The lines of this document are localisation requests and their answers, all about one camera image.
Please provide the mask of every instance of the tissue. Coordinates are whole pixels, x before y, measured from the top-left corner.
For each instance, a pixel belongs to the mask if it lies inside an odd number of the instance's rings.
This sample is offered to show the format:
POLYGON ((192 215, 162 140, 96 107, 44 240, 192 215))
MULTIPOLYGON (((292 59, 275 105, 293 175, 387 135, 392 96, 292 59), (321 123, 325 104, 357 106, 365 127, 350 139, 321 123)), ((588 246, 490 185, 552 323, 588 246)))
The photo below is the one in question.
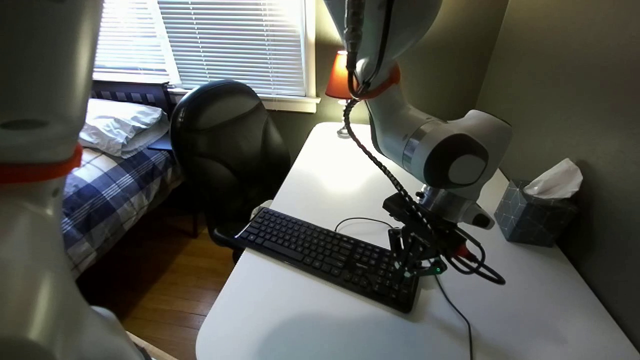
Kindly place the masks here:
POLYGON ((524 192, 541 199, 564 199, 576 193, 580 184, 580 168, 571 160, 564 159, 531 181, 524 188, 524 192))

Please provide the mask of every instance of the window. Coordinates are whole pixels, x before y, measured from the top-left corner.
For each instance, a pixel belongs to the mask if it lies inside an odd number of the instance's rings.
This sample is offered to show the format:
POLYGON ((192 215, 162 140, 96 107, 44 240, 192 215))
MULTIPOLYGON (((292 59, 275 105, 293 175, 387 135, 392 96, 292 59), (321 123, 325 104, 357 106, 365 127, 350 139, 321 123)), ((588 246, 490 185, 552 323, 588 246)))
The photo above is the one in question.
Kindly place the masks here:
POLYGON ((315 112, 313 0, 104 0, 95 79, 233 79, 267 107, 315 112))

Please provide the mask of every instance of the table lamp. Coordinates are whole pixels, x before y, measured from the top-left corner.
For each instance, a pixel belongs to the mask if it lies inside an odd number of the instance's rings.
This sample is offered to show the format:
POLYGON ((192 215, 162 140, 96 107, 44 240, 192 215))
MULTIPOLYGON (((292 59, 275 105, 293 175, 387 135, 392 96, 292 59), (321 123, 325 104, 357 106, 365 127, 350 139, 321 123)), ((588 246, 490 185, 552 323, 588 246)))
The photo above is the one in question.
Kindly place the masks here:
MULTIPOLYGON (((351 100, 351 93, 349 92, 349 86, 347 84, 349 79, 346 66, 347 52, 338 51, 335 55, 335 61, 333 62, 333 69, 331 70, 329 83, 327 84, 326 91, 324 92, 327 96, 340 99, 338 103, 342 105, 343 114, 347 101, 351 100)), ((338 130, 338 135, 341 137, 349 136, 346 126, 343 126, 342 129, 338 130)))

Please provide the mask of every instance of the window blinds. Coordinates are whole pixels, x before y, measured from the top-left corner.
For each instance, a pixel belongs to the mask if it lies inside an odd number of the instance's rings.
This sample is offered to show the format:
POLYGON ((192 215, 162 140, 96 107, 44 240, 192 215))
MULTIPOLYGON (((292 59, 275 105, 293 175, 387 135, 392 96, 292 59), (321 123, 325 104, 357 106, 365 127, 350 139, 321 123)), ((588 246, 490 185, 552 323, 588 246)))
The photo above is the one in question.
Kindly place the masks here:
POLYGON ((166 39, 163 44, 163 31, 156 0, 104 0, 93 78, 174 80, 169 72, 171 50, 166 39))
POLYGON ((246 83, 259 95, 306 95, 304 1, 157 0, 183 88, 246 83))

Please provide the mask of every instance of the white desk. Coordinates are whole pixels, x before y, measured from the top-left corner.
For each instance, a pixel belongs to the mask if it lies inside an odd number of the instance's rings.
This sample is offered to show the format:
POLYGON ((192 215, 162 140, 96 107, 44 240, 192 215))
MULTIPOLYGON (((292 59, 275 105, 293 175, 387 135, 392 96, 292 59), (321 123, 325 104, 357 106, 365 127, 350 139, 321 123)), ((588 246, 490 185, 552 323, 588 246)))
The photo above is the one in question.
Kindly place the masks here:
MULTIPOLYGON (((330 229, 347 217, 389 221, 387 178, 337 123, 311 132, 273 209, 330 229)), ((368 126, 354 126, 371 144, 368 126)), ((385 161, 407 190, 420 183, 385 161)), ((497 207, 507 180, 498 171, 480 205, 497 207)), ((350 223, 343 233, 388 248, 384 225, 350 223)), ((471 321, 476 359, 640 359, 568 260, 557 249, 505 241, 499 228, 465 228, 485 247, 507 284, 497 286, 450 269, 441 277, 471 321)), ((247 250, 207 315, 196 343, 209 359, 467 359, 467 331, 433 279, 423 279, 405 316, 287 265, 247 250)))

